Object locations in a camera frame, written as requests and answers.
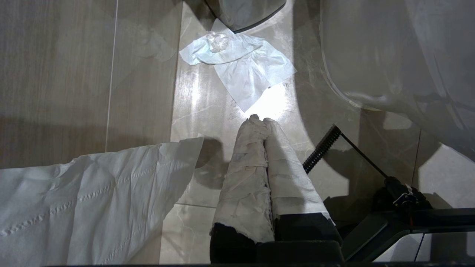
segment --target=crumpled tissue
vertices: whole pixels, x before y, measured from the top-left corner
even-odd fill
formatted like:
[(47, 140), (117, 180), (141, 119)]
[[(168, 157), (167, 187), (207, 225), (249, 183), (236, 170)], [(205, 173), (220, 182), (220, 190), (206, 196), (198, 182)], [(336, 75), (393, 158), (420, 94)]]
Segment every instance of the crumpled tissue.
[(274, 240), (272, 221), (281, 215), (322, 213), (331, 219), (276, 121), (254, 114), (237, 134), (213, 224), (258, 243)]
[(124, 264), (160, 230), (203, 137), (0, 170), (2, 266)]
[(190, 64), (214, 69), (237, 105), (245, 112), (269, 87), (296, 72), (291, 61), (263, 38), (234, 34), (219, 19), (211, 32), (180, 51)]

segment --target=wood-grain tile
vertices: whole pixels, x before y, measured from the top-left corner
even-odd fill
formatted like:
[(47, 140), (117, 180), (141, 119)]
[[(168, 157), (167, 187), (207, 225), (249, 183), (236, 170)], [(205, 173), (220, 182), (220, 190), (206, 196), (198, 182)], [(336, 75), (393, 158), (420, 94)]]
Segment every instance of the wood-grain tile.
[(3, 1), (0, 168), (105, 150), (115, 0)]
[(120, 0), (108, 151), (168, 142), (181, 0)]

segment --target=tile floor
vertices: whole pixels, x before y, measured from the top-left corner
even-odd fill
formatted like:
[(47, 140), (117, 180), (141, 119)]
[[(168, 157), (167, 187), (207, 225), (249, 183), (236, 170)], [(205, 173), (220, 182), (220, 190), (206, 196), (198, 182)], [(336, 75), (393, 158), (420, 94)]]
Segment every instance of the tile floor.
[[(162, 234), (133, 263), (209, 262), (220, 187), (238, 128), (251, 114), (277, 120), (301, 161), (336, 124), (387, 174), (420, 188), (437, 208), (475, 207), (472, 161), (407, 118), (360, 110), (328, 87), (319, 7), (287, 0), (246, 32), (283, 52), (297, 73), (244, 113), (212, 66), (188, 66), (177, 54), (211, 29), (214, 17), (202, 0), (7, 1), (0, 10), (0, 168), (205, 136), (192, 182)], [(364, 217), (382, 185), (343, 140), (310, 178), (339, 224)]]

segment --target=white tissue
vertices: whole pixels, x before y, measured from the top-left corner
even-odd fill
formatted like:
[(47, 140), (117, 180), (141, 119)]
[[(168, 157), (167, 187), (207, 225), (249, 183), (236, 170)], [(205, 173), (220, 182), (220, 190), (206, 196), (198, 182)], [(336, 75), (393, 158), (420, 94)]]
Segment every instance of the white tissue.
[(214, 65), (237, 105), (246, 111), (269, 87), (296, 72), (291, 61), (262, 38), (234, 34), (219, 19), (212, 31), (180, 51), (190, 64)]
[(2, 266), (124, 264), (191, 180), (203, 138), (0, 170)]
[(214, 223), (254, 242), (274, 240), (272, 220), (285, 214), (322, 213), (322, 199), (280, 125), (252, 115), (239, 128)]

